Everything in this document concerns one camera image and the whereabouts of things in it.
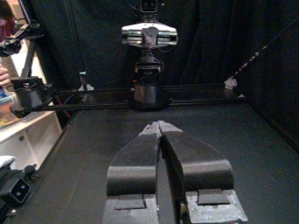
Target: person's hand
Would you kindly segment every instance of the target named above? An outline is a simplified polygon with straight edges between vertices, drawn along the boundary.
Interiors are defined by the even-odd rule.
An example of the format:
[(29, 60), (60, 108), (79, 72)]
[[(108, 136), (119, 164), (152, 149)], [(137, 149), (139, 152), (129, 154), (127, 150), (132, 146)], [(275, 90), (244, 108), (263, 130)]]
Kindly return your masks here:
[(0, 64), (0, 87), (11, 83), (9, 75), (7, 72), (8, 70)]

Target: black curtain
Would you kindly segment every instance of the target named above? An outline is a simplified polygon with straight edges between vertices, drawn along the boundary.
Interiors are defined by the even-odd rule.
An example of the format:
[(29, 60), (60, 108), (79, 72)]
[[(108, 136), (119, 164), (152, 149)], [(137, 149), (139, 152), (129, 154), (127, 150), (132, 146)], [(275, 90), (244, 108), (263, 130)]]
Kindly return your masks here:
[[(39, 56), (48, 81), (80, 87), (79, 52), (73, 45), (64, 0), (28, 0), (27, 8), (45, 31)], [(95, 88), (131, 85), (140, 49), (121, 45), (120, 30), (132, 25), (137, 0), (69, 0), (88, 82)], [(166, 64), (167, 85), (219, 84), (236, 72), (299, 15), (294, 0), (164, 0), (160, 22), (175, 27), (179, 45), (155, 51)], [(299, 75), (296, 23), (238, 77), (239, 89), (299, 139)]]
[[(163, 2), (159, 20), (179, 32), (179, 45), (167, 53), (153, 52), (166, 64), (166, 84), (222, 83), (240, 63), (250, 1)], [(120, 30), (136, 23), (135, 12), (127, 4), (137, 6), (139, 1), (71, 0), (69, 3), (91, 85), (95, 88), (129, 86), (140, 49), (121, 45)], [(39, 52), (47, 79), (56, 81), (59, 87), (79, 88), (77, 49), (65, 1), (28, 1), (28, 8), (45, 30)]]
[[(299, 145), (299, 2), (252, 1), (243, 62), (272, 40), (240, 74), (240, 89)], [(294, 25), (278, 37), (279, 32)]]

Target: black table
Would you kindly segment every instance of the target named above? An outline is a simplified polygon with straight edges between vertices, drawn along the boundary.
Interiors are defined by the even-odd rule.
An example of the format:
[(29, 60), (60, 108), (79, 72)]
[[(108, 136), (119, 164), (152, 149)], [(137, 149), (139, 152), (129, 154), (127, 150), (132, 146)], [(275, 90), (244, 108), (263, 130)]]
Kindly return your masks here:
[(156, 112), (127, 108), (79, 112), (12, 223), (101, 223), (109, 162), (157, 120), (211, 144), (227, 157), (250, 224), (299, 223), (299, 155), (246, 103), (178, 106)]

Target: person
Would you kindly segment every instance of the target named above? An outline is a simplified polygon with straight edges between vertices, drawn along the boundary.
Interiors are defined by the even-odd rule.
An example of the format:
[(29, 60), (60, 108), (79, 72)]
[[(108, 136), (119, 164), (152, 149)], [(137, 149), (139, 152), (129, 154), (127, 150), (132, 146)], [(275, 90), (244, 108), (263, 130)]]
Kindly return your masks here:
[[(15, 34), (15, 14), (5, 0), (0, 0), (0, 43)], [(15, 63), (11, 57), (3, 57), (0, 64), (0, 87), (9, 84), (9, 78), (17, 77)]]
[(0, 64), (0, 87), (11, 83), (8, 69)]

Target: white surface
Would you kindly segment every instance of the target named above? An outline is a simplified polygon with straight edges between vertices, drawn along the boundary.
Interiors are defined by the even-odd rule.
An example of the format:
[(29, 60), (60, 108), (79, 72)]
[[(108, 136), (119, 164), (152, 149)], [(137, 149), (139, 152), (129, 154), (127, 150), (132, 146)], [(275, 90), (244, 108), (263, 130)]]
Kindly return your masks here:
[(15, 156), (15, 168), (43, 164), (61, 134), (53, 112), (45, 112), (29, 122), (17, 122), (0, 130), (0, 156)]

